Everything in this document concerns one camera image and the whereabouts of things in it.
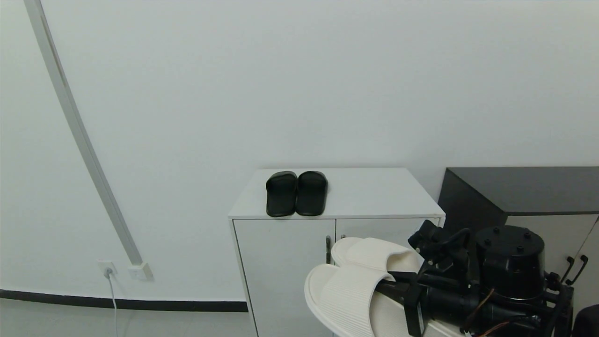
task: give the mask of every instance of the drawer handle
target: drawer handle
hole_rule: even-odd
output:
[[[331,237],[329,235],[326,236],[326,256],[325,260],[327,264],[331,264]]]
[[[578,271],[578,274],[576,274],[576,276],[574,276],[574,279],[571,281],[569,279],[566,280],[566,284],[567,285],[573,285],[574,282],[576,282],[576,280],[578,279],[578,276],[580,276],[580,274],[582,273],[583,270],[585,270],[586,264],[589,263],[589,258],[586,255],[581,255],[580,259],[582,260],[582,267],[580,267],[580,270]]]
[[[572,266],[574,266],[574,258],[572,256],[568,256],[567,258],[565,258],[565,260],[568,261],[568,269],[565,271],[565,274],[564,276],[562,276],[562,279],[559,281],[559,283],[564,283],[564,280],[566,277],[568,277],[568,274],[570,273]]]

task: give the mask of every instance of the gray tile floor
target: gray tile floor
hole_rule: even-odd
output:
[[[112,309],[0,300],[2,337],[112,337]],[[119,337],[252,336],[244,312],[119,310]]]

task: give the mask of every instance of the black baseboard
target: black baseboard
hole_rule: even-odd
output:
[[[1,299],[28,302],[88,306],[91,308],[113,308],[112,299],[100,297],[64,296],[28,293],[27,291],[0,290]],[[246,302],[196,302],[116,299],[119,309],[155,311],[204,311],[204,312],[247,312]]]

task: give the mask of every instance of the wall socket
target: wall socket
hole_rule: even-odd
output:
[[[150,270],[150,266],[144,262],[139,266],[131,266],[128,268],[129,274],[133,279],[138,279],[140,281],[152,281],[154,275]]]
[[[100,268],[100,271],[102,272],[102,275],[104,275],[104,271],[106,270],[106,268],[112,269],[113,270],[113,275],[116,275],[116,268],[114,267],[112,261],[98,260],[98,267]]]

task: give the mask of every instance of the slipper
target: slipper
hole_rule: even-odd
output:
[[[292,215],[295,212],[297,176],[291,171],[273,174],[266,181],[266,214],[272,217]]]
[[[295,211],[299,215],[318,216],[325,211],[328,181],[322,172],[306,171],[298,177]]]
[[[409,336],[401,304],[374,289],[379,281],[393,277],[381,270],[358,265],[341,268],[330,264],[316,266],[304,284],[311,312],[339,337]],[[430,321],[423,337],[459,337],[450,329]]]
[[[417,272],[420,269],[416,251],[373,237],[345,237],[333,245],[331,256],[338,266],[358,264],[385,272]]]

